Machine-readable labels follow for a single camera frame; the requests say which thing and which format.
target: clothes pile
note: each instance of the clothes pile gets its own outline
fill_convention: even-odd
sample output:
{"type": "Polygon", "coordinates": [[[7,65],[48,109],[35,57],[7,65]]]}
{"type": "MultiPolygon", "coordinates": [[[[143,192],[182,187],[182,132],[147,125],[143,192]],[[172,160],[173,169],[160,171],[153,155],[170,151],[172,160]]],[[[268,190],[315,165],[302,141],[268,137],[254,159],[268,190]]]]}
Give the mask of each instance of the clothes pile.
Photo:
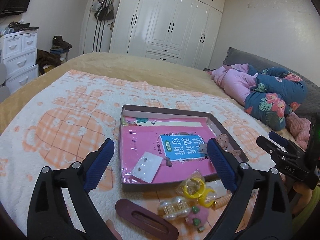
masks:
{"type": "Polygon", "coordinates": [[[44,66],[46,65],[54,65],[55,67],[60,66],[61,60],[59,55],[55,55],[41,49],[37,49],[36,64],[39,65],[39,71],[41,75],[43,75],[44,66]]]}
{"type": "Polygon", "coordinates": [[[72,45],[62,39],[62,36],[54,36],[52,39],[52,47],[50,53],[61,55],[67,53],[72,48],[72,45]]]}
{"type": "Polygon", "coordinates": [[[224,65],[212,72],[211,79],[246,113],[275,131],[285,128],[285,116],[297,110],[307,95],[302,79],[281,67],[259,73],[250,64],[224,65]]]}

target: white card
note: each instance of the white card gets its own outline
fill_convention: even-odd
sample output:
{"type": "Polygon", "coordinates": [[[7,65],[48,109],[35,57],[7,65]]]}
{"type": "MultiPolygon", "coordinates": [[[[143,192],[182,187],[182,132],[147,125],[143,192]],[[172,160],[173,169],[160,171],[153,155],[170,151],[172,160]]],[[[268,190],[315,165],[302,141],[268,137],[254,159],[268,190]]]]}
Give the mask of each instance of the white card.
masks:
{"type": "Polygon", "coordinates": [[[155,177],[163,158],[155,154],[145,152],[132,169],[131,175],[147,183],[151,183],[155,177]]]}

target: floral blanket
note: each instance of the floral blanket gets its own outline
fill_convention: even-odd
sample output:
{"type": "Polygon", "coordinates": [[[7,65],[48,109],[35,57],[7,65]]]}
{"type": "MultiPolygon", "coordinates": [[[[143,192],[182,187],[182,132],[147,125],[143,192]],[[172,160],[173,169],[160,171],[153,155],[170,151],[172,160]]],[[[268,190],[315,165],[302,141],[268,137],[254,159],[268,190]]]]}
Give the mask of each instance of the floral blanket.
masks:
{"type": "Polygon", "coordinates": [[[272,67],[258,73],[249,65],[247,72],[254,76],[256,85],[245,99],[245,112],[259,119],[271,129],[285,127],[284,116],[294,112],[307,95],[307,87],[295,73],[272,67]]]}

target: person's hand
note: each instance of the person's hand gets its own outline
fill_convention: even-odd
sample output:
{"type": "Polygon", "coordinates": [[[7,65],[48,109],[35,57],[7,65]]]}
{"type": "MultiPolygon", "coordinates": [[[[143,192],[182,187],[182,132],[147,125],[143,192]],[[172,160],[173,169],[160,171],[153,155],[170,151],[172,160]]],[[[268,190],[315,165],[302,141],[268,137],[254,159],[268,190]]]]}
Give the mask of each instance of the person's hand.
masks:
{"type": "Polygon", "coordinates": [[[115,226],[113,225],[113,222],[111,220],[107,220],[106,225],[110,229],[110,231],[113,233],[113,235],[116,237],[116,239],[122,240],[121,235],[118,233],[118,231],[115,230],[115,226]]]}

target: beige blanket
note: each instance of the beige blanket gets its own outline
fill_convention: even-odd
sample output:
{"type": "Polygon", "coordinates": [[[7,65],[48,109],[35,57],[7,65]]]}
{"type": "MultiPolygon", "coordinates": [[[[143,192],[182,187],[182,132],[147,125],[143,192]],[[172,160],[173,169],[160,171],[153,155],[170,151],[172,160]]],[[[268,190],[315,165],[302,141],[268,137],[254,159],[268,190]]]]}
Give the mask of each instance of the beige blanket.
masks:
{"type": "MultiPolygon", "coordinates": [[[[205,72],[169,62],[149,58],[112,53],[89,53],[74,58],[25,85],[0,104],[0,133],[9,125],[17,113],[41,90],[60,78],[70,69],[96,75],[119,78],[128,81],[146,81],[150,85],[196,91],[231,99],[205,72]]],[[[291,134],[283,129],[280,135],[294,141],[291,134]]]]}

